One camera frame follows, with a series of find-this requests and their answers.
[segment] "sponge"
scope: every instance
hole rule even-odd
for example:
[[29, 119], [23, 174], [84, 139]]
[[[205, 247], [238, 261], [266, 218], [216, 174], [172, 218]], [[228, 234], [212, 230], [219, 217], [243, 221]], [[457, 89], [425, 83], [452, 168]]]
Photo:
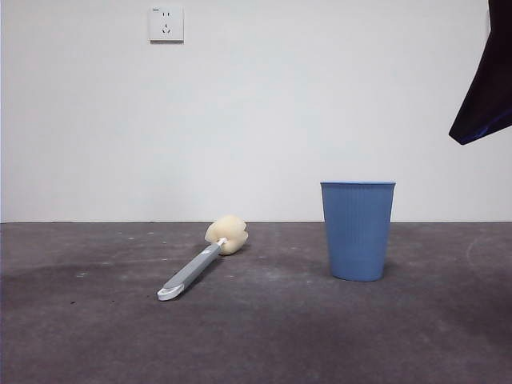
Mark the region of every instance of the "sponge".
[[243, 220], [229, 214], [221, 217], [208, 227], [205, 240], [208, 242], [218, 242], [225, 238], [226, 241], [221, 246], [220, 254], [233, 254], [245, 244], [249, 234], [245, 231], [247, 224]]

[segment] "electrical socket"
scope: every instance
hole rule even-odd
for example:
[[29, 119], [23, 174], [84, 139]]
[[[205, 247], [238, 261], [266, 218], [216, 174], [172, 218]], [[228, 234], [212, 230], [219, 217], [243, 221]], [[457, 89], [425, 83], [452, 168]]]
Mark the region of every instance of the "electrical socket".
[[183, 7], [154, 6], [148, 21], [152, 42], [183, 42]]

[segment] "ribbed cup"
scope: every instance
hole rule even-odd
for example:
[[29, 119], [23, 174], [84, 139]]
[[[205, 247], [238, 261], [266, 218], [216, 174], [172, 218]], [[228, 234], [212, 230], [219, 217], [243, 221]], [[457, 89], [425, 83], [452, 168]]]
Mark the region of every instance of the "ribbed cup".
[[394, 182], [321, 182], [330, 270], [336, 278], [382, 277]]

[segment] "gray handle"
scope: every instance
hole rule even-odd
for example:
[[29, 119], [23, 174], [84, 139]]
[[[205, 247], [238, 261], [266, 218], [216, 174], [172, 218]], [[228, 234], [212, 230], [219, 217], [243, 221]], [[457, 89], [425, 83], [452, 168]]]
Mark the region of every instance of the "gray handle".
[[171, 290], [177, 286], [183, 284], [183, 289], [186, 289], [193, 280], [201, 272], [208, 267], [209, 264], [213, 260], [215, 260], [220, 252], [221, 247], [217, 244], [212, 244], [204, 249], [203, 252], [198, 254], [195, 258], [192, 259], [186, 266], [184, 266], [179, 272], [176, 273], [166, 284], [164, 284], [164, 288]]

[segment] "concrete floor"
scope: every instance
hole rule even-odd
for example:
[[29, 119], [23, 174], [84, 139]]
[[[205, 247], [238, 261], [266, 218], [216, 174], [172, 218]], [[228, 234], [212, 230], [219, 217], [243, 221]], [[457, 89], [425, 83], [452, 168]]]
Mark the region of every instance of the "concrete floor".
[[321, 223], [250, 223], [183, 296], [205, 223], [2, 225], [2, 383], [510, 383], [512, 223], [393, 224], [384, 279]]

